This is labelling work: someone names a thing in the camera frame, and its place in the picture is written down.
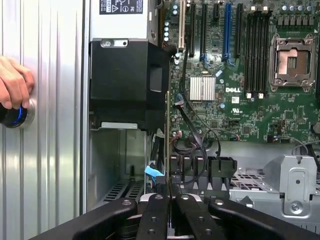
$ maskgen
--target heatsink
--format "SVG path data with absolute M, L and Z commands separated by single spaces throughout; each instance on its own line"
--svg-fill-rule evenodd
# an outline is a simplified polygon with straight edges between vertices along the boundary
M 216 78 L 200 76 L 190 78 L 191 101 L 214 101 L 216 94 Z

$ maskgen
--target blue ring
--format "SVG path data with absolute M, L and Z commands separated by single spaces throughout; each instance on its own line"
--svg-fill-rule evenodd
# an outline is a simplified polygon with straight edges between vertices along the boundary
M 18 118 L 16 119 L 16 121 L 13 123 L 13 124 L 16 124 L 16 123 L 18 123 L 19 122 L 19 120 L 21 119 L 21 117 L 22 117 L 22 106 L 21 107 L 19 107 L 19 115 L 18 115 Z

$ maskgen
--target silver metal wall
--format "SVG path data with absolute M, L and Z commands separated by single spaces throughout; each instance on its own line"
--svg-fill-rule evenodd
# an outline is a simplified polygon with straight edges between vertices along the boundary
M 0 0 L 0 55 L 30 68 L 36 114 L 0 128 L 0 239 L 79 215 L 82 0 Z

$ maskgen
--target motherboard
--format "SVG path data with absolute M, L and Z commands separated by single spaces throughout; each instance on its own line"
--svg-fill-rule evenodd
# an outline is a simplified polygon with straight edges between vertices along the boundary
M 162 44 L 179 51 L 170 102 L 181 93 L 188 45 L 185 88 L 196 114 L 186 112 L 200 133 L 204 122 L 238 135 L 217 131 L 225 141 L 318 140 L 319 19 L 318 0 L 169 1 Z M 190 136 L 173 104 L 168 117 L 172 136 Z

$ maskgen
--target finger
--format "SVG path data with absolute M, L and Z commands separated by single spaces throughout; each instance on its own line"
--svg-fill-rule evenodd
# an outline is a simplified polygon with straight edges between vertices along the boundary
M 18 82 L 22 97 L 22 106 L 27 109 L 29 107 L 29 92 L 24 77 L 21 76 L 21 74 L 11 65 L 8 60 L 2 60 L 1 64 L 14 76 L 15 80 Z
M 12 107 L 14 109 L 19 109 L 22 102 L 22 95 L 18 81 L 2 64 L 0 64 L 0 76 L 10 94 Z
M 0 78 L 0 102 L 6 109 L 12 109 L 10 94 L 1 78 Z
M 31 70 L 29 68 L 26 68 L 25 66 L 20 65 L 15 59 L 9 58 L 9 61 L 11 65 L 20 73 L 23 75 L 26 88 L 28 89 L 28 92 L 30 93 L 32 88 L 34 87 L 35 81 L 32 76 Z

